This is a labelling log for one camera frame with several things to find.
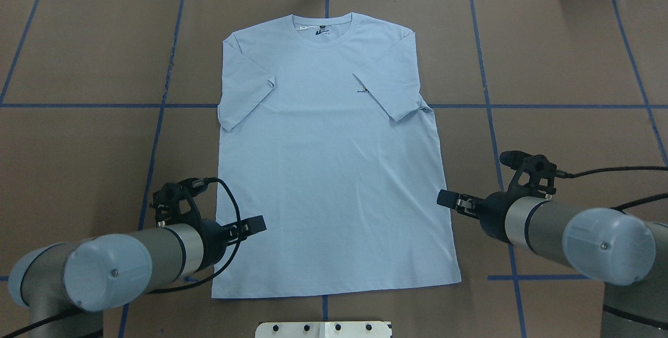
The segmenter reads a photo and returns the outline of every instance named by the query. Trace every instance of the black mount bracket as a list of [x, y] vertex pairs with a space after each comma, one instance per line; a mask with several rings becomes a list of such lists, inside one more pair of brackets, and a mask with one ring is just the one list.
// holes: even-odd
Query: black mount bracket
[[[566, 173], [558, 170], [556, 164], [548, 161], [542, 154], [531, 155], [519, 150], [501, 153], [499, 162], [515, 170], [507, 191], [497, 191], [482, 199], [455, 191], [441, 190], [436, 203], [478, 219], [487, 235], [510, 244], [505, 222], [511, 205], [520, 198], [528, 196], [551, 199], [556, 193], [554, 178], [564, 178]], [[528, 174], [529, 181], [520, 184], [523, 174]]]
[[[219, 262], [227, 246], [235, 245], [267, 229], [262, 216], [224, 226], [210, 219], [202, 219], [194, 198], [207, 190], [208, 184], [212, 182], [215, 182], [215, 178], [189, 178], [177, 183], [167, 183], [153, 193], [153, 202], [150, 205], [156, 210], [155, 220], [158, 227], [188, 224], [200, 234], [204, 244], [204, 259], [198, 271]], [[187, 207], [184, 207], [187, 212], [182, 211], [181, 202], [187, 203]]]

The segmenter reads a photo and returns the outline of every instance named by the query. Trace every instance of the short sleeve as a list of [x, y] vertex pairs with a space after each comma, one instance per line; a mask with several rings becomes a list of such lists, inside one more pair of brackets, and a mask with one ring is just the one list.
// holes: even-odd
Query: short sleeve
[[395, 122], [415, 110], [431, 111], [420, 96], [414, 32], [354, 71], [353, 75]]
[[274, 89], [274, 75], [246, 57], [234, 34], [222, 43], [220, 126], [231, 131]]

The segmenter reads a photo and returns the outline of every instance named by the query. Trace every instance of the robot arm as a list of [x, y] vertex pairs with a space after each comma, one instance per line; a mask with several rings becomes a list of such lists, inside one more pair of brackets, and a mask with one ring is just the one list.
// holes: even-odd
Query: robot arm
[[[36, 328], [32, 336], [102, 336], [102, 311], [205, 269], [222, 259], [225, 248], [266, 229], [262, 216], [220, 226], [203, 220], [194, 196], [219, 179], [167, 183], [153, 194], [158, 228], [110, 234], [78, 244], [57, 243], [34, 250], [14, 266], [9, 291], [30, 309], [36, 323], [67, 316]], [[181, 212], [180, 202], [190, 210]]]
[[[554, 178], [570, 174], [543, 155], [499, 160], [516, 170], [506, 192], [482, 199], [442, 190], [437, 203], [478, 219], [492, 238], [605, 282], [601, 337], [668, 336], [668, 226], [553, 201]], [[520, 185], [524, 173], [529, 182]]]

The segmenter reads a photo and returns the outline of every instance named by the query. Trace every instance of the grid line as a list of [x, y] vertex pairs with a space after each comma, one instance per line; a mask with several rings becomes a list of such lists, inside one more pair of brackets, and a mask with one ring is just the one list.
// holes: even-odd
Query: grid line
[[659, 129], [657, 128], [657, 122], [654, 120], [654, 114], [652, 114], [652, 109], [649, 106], [649, 100], [647, 100], [647, 93], [645, 87], [642, 85], [642, 79], [640, 78], [640, 72], [638, 72], [638, 66], [635, 63], [635, 58], [633, 57], [633, 52], [630, 49], [628, 44], [628, 39], [626, 36], [626, 31], [624, 30], [624, 24], [622, 24], [622, 19], [619, 15], [619, 8], [617, 8], [617, 0], [611, 0], [613, 2], [613, 9], [615, 10], [615, 17], [617, 24], [619, 26], [619, 32], [624, 41], [624, 47], [626, 48], [628, 54], [628, 60], [630, 61], [630, 66], [633, 68], [633, 74], [638, 83], [638, 88], [640, 89], [640, 94], [642, 96], [642, 101], [645, 103], [645, 109], [647, 110], [647, 115], [649, 116], [649, 122], [652, 124], [652, 130], [654, 131], [654, 137], [657, 139], [657, 144], [659, 145], [659, 152], [661, 152], [661, 158], [663, 158], [663, 164], [668, 166], [668, 157], [666, 157], [666, 150], [663, 146], [663, 141], [661, 141], [661, 135], [659, 134]]
[[[176, 25], [174, 26], [174, 42], [172, 43], [172, 51], [169, 58], [169, 66], [167, 67], [167, 76], [165, 77], [165, 89], [164, 94], [162, 95], [162, 102], [160, 103], [160, 114], [158, 114], [158, 123], [156, 125], [156, 134], [153, 137], [153, 147], [151, 149], [151, 159], [148, 164], [148, 174], [146, 176], [146, 185], [144, 186], [144, 199], [141, 202], [141, 212], [139, 216], [139, 222], [137, 224], [137, 230], [141, 231], [144, 229], [144, 219], [146, 217], [146, 208], [148, 207], [148, 195], [149, 189], [151, 188], [151, 180], [153, 178], [153, 167], [156, 162], [156, 151], [158, 148], [158, 140], [160, 140], [160, 130], [162, 129], [162, 119], [164, 117], [165, 106], [167, 102], [167, 94], [169, 93], [169, 85], [172, 77], [172, 67], [174, 66], [174, 54], [176, 53], [176, 44], [178, 41], [178, 29], [181, 24], [181, 15], [183, 13], [183, 5], [185, 0], [181, 0], [178, 5], [178, 13], [176, 15]], [[123, 306], [123, 312], [121, 315], [120, 326], [118, 327], [118, 338], [123, 338], [125, 335], [125, 327], [127, 323], [127, 313], [129, 311], [129, 304]]]
[[[494, 152], [494, 165], [496, 167], [496, 179], [499, 183], [499, 190], [504, 190], [503, 176], [501, 175], [501, 163], [499, 163], [498, 146], [496, 143], [496, 132], [494, 131], [494, 117], [492, 117], [492, 105], [490, 101], [490, 93], [487, 88], [487, 74], [485, 73], [485, 65], [482, 58], [482, 44], [480, 43], [480, 32], [478, 31], [478, 19], [475, 16], [475, 0], [469, 0], [471, 4], [471, 16], [473, 19], [473, 30], [475, 34], [475, 46], [478, 49], [478, 63], [480, 65], [480, 77], [482, 81], [482, 88], [485, 94], [485, 109], [487, 110], [487, 123], [490, 127], [490, 135], [492, 137], [492, 150]], [[517, 264], [515, 262], [515, 249], [508, 245], [508, 255], [510, 258], [510, 268], [512, 275], [517, 276]], [[520, 333], [522, 338], [527, 338], [527, 328], [524, 323], [524, 309], [522, 307], [522, 293], [520, 292], [520, 283], [517, 279], [513, 279], [513, 288], [515, 289], [515, 303], [517, 306], [518, 321], [520, 323]]]
[[329, 0], [325, 0], [325, 19], [329, 19]]
[[591, 280], [582, 274], [511, 274], [489, 275], [488, 281], [580, 281]]
[[[573, 109], [573, 110], [645, 110], [648, 107], [654, 110], [668, 109], [668, 105], [574, 105], [574, 104], [522, 104], [522, 103], [448, 103], [448, 104], [428, 104], [433, 109], [486, 109], [490, 107], [497, 109], [521, 109], [521, 110], [553, 110], [553, 109]], [[162, 103], [0, 103], [4, 108], [161, 108]], [[164, 107], [170, 108], [193, 108], [210, 109], [217, 108], [217, 103], [165, 103]]]
[[0, 103], [2, 103], [5, 100], [5, 95], [7, 94], [7, 89], [9, 89], [9, 82], [11, 81], [11, 76], [12, 74], [14, 74], [14, 68], [16, 67], [16, 63], [19, 62], [19, 55], [21, 55], [23, 43], [24, 41], [26, 41], [26, 37], [28, 36], [28, 30], [30, 29], [30, 25], [33, 22], [33, 17], [35, 17], [35, 12], [37, 12], [38, 10], [39, 3], [40, 0], [35, 0], [35, 3], [33, 3], [33, 8], [30, 10], [30, 15], [28, 16], [28, 20], [26, 21], [26, 27], [24, 27], [23, 34], [21, 34], [21, 40], [19, 41], [19, 45], [16, 47], [16, 53], [14, 54], [14, 59], [12, 59], [11, 61], [9, 72], [7, 72], [7, 78], [5, 79], [5, 84], [2, 87], [2, 93], [0, 93]]
[[329, 321], [329, 295], [323, 295], [323, 321]]

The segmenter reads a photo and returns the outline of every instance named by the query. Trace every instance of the cable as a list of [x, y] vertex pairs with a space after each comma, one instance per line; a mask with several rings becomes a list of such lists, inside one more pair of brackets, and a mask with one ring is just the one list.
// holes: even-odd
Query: cable
[[638, 205], [643, 205], [644, 203], [648, 203], [648, 202], [663, 200], [665, 198], [668, 198], [668, 193], [660, 193], [658, 195], [641, 198], [639, 200], [635, 200], [635, 201], [631, 201], [631, 202], [627, 202], [627, 203], [622, 203], [621, 205], [618, 205], [617, 207], [613, 207], [611, 209], [619, 210], [621, 212], [622, 210], [625, 210], [625, 209], [628, 209], [628, 208], [637, 207]]
[[101, 336], [104, 336], [104, 329], [93, 331], [93, 333], [82, 335], [79, 338], [100, 338]]
[[[227, 192], [227, 196], [229, 196], [230, 201], [232, 202], [232, 205], [234, 205], [234, 214], [236, 215], [236, 224], [237, 226], [241, 226], [241, 214], [239, 213], [239, 205], [236, 204], [236, 200], [234, 200], [234, 196], [232, 195], [232, 191], [230, 191], [229, 187], [227, 184], [225, 184], [224, 181], [218, 178], [205, 178], [204, 179], [205, 183], [209, 184], [212, 182], [218, 182], [222, 188], [225, 189]], [[237, 240], [236, 244], [234, 245], [234, 249], [232, 250], [232, 254], [230, 255], [229, 259], [227, 259], [227, 262], [225, 262], [224, 265], [220, 269], [218, 269], [217, 272], [211, 274], [207, 278], [203, 279], [202, 281], [198, 281], [197, 283], [193, 283], [190, 285], [185, 285], [185, 286], [179, 286], [179, 287], [173, 287], [173, 288], [158, 288], [157, 290], [151, 291], [149, 294], [165, 294], [165, 293], [174, 293], [176, 291], [183, 291], [183, 290], [188, 290], [189, 288], [201, 286], [208, 281], [211, 281], [212, 279], [216, 278], [219, 276], [221, 272], [223, 272], [227, 267], [230, 266], [230, 263], [232, 260], [234, 260], [234, 256], [236, 256], [236, 251], [239, 250], [239, 245], [241, 244], [241, 240]]]
[[83, 310], [78, 309], [78, 308], [69, 309], [69, 310], [66, 310], [64, 312], [60, 312], [55, 316], [51, 316], [51, 317], [48, 317], [48, 318], [43, 319], [41, 321], [38, 321], [36, 323], [29, 324], [25, 328], [21, 328], [17, 331], [9, 333], [9, 334], [3, 336], [2, 338], [14, 338], [14, 336], [19, 336], [21, 334], [27, 333], [27, 332], [29, 332], [33, 329], [36, 329], [36, 328], [39, 328], [40, 326], [43, 326], [44, 324], [52, 323], [53, 321], [66, 319], [67, 317], [72, 317], [72, 316], [78, 315], [82, 312], [83, 312]]
[[606, 168], [597, 168], [594, 170], [578, 172], [577, 174], [564, 174], [563, 179], [575, 179], [580, 176], [587, 176], [591, 174], [598, 174], [599, 172], [611, 172], [611, 171], [668, 171], [668, 167], [663, 167], [661, 165], [631, 165], [625, 167], [606, 167]]

